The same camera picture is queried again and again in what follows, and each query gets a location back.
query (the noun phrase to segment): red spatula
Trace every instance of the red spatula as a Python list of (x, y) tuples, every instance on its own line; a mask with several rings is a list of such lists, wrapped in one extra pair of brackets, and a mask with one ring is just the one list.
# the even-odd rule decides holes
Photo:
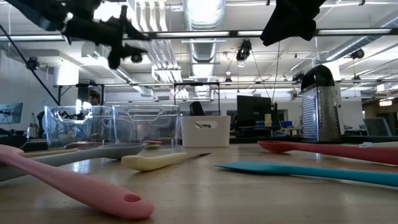
[(398, 148), (396, 147), (358, 147), (283, 141), (260, 141), (258, 144), (271, 152), (281, 153), (296, 150), (398, 165)]

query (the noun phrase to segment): ceiling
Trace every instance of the ceiling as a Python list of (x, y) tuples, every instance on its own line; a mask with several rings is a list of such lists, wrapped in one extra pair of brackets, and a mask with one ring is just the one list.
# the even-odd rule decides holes
[[(253, 5), (261, 1), (237, 1), (227, 0), (224, 12), (224, 30), (262, 30), (275, 6)], [(346, 4), (357, 1), (327, 1), (325, 4)], [(394, 0), (383, 0), (371, 2), (396, 2)], [(166, 5), (173, 6), (173, 9), (166, 9), (166, 21), (169, 31), (185, 30), (185, 20), (182, 11), (175, 10), (176, 7), (182, 5), (181, 0), (168, 0)], [(398, 4), (365, 4), (364, 6), (341, 6), (341, 7), (325, 7), (321, 8), (319, 15), (315, 18), (318, 28), (367, 28), (373, 27), (385, 16), (396, 12), (398, 15)], [(40, 30), (38, 27), (28, 21), (18, 10), (11, 8), (8, 5), (1, 4), (0, 1), (0, 24), (3, 25), (8, 33), (11, 35), (42, 35), (48, 34)], [(279, 44), (273, 44), (265, 47), (262, 41), (258, 38), (251, 38), (252, 51), (246, 63), (246, 66), (239, 68), (237, 66), (235, 54), (237, 48), (241, 45), (242, 39), (220, 39), (225, 40), (225, 43), (219, 44), (218, 57), (210, 81), (224, 80), (226, 72), (231, 72), (233, 81), (238, 80), (250, 82), (260, 80), (259, 74), (266, 80), (291, 80), (292, 75), (297, 72), (290, 69), (295, 67), (298, 63), (306, 58), (312, 57), (316, 52), (329, 52), (341, 44), (345, 43), (353, 37), (317, 37), (307, 42), (299, 37), (291, 37), (283, 40)], [(139, 45), (136, 41), (127, 41), (131, 45)], [(25, 52), (29, 50), (56, 50), (66, 55), (65, 58), (73, 58), (80, 63), (82, 72), (80, 78), (95, 79), (100, 82), (114, 82), (114, 76), (108, 69), (102, 65), (95, 64), (90, 61), (86, 55), (82, 55), (82, 47), (86, 45), (85, 42), (74, 42), (72, 45), (67, 45), (65, 42), (18, 42), (17, 46)], [(190, 49), (188, 44), (183, 44), (181, 40), (171, 40), (172, 48), (177, 59), (178, 65), (182, 69), (182, 78), (187, 79), (192, 75), (190, 66)], [(365, 56), (376, 54), (394, 44), (398, 44), (396, 36), (385, 36), (363, 47)], [(363, 63), (355, 66), (355, 72), (360, 73), (365, 70), (374, 69), (387, 62), (391, 62), (398, 58), (398, 47), (393, 47), (384, 53), (371, 57)], [(52, 66), (57, 66), (57, 62), (62, 60), (62, 57), (54, 56)], [(340, 73), (342, 78), (351, 78), (354, 74), (352, 60), (341, 59)], [(155, 80), (151, 76), (152, 64), (148, 60), (144, 60), (142, 64), (132, 64), (129, 60), (122, 63), (122, 68), (133, 79), (138, 82), (152, 83)], [(398, 73), (398, 63), (392, 63), (388, 69), (380, 70), (377, 73), (370, 74), (367, 79), (377, 79), (388, 74)], [(375, 84), (363, 85), (370, 88)]]

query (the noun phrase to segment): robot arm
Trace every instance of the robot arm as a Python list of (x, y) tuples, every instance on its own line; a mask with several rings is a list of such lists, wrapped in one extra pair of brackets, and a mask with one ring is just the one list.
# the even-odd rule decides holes
[(6, 0), (35, 25), (46, 31), (60, 31), (71, 44), (73, 39), (89, 40), (110, 46), (109, 67), (117, 69), (120, 59), (141, 56), (145, 50), (123, 46), (123, 35), (136, 40), (150, 39), (136, 30), (127, 19), (127, 6), (122, 6), (119, 19), (93, 21), (94, 11), (102, 0)]

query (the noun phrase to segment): clear plastic bin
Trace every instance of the clear plastic bin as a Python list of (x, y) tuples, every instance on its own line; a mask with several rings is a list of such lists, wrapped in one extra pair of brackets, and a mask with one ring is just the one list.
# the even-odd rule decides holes
[(49, 148), (60, 148), (70, 143), (87, 141), (91, 147), (115, 144), (111, 107), (46, 106), (45, 132)]
[(180, 107), (175, 105), (113, 106), (118, 143), (159, 141), (162, 147), (176, 147), (180, 136)]

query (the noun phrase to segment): plastic container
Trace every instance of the plastic container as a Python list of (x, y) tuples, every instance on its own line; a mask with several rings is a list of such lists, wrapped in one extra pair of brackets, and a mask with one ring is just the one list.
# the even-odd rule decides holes
[(116, 143), (111, 107), (46, 106), (44, 110), (49, 148), (60, 148), (78, 141), (93, 142), (88, 148)]
[(228, 147), (230, 116), (182, 117), (184, 147)]
[(176, 105), (113, 106), (118, 143), (159, 141), (162, 147), (176, 147), (180, 135), (180, 107)]

